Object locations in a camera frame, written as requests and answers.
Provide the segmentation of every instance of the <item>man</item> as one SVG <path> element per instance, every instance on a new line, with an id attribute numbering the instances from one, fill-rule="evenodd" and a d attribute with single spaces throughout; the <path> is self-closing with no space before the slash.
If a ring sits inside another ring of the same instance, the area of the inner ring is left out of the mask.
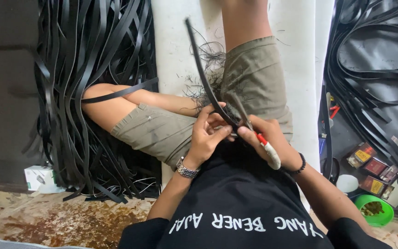
<path id="1" fill-rule="evenodd" d="M 368 235 L 355 205 L 289 144 L 291 113 L 267 2 L 222 0 L 228 53 L 221 98 L 243 86 L 252 125 L 277 151 L 285 172 L 268 166 L 246 127 L 235 141 L 225 139 L 231 127 L 210 115 L 212 106 L 194 118 L 196 103 L 189 98 L 139 90 L 84 105 L 116 138 L 176 170 L 147 220 L 124 229 L 119 248 L 389 248 Z M 126 87 L 98 84 L 85 98 Z M 327 235 L 302 206 L 296 183 Z"/>

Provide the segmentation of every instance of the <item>khaki shorts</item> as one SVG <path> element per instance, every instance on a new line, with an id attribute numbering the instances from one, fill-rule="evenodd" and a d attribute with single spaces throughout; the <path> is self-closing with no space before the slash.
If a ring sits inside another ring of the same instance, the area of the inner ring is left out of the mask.
<path id="1" fill-rule="evenodd" d="M 221 89 L 224 101 L 229 91 L 241 96 L 248 114 L 277 119 L 286 139 L 291 140 L 292 116 L 287 107 L 284 73 L 273 36 L 246 42 L 226 54 Z M 111 134 L 175 170 L 180 157 L 190 149 L 195 121 L 194 117 L 141 104 L 122 119 Z"/>

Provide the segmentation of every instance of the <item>green plastic bowl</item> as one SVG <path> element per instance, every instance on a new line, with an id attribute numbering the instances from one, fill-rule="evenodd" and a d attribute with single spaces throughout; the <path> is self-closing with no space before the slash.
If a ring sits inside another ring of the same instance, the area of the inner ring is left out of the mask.
<path id="1" fill-rule="evenodd" d="M 360 195 L 354 202 L 356 207 L 361 210 L 365 204 L 369 202 L 380 202 L 384 213 L 374 214 L 373 216 L 364 216 L 367 223 L 371 226 L 384 226 L 392 221 L 394 218 L 394 209 L 386 203 L 386 201 L 374 195 Z"/>

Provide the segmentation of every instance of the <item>silver watch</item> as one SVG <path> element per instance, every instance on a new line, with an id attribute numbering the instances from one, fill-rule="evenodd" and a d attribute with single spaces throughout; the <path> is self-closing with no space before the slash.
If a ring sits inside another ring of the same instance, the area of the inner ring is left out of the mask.
<path id="1" fill-rule="evenodd" d="M 185 157 L 182 156 L 182 157 L 179 159 L 179 161 L 176 163 L 177 171 L 179 172 L 179 174 L 180 174 L 181 176 L 186 177 L 186 178 L 193 179 L 193 178 L 196 177 L 197 173 L 199 172 L 199 169 L 197 169 L 197 170 L 187 169 L 187 168 L 184 166 L 184 164 L 183 164 L 184 158 L 185 158 Z"/>

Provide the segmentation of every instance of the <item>knee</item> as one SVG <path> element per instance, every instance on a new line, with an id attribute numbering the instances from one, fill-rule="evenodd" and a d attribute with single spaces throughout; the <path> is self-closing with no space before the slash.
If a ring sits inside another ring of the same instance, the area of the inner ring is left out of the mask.
<path id="1" fill-rule="evenodd" d="M 115 85 L 108 83 L 99 83 L 93 85 L 85 90 L 82 98 L 96 98 L 108 93 L 112 93 L 114 86 Z"/>

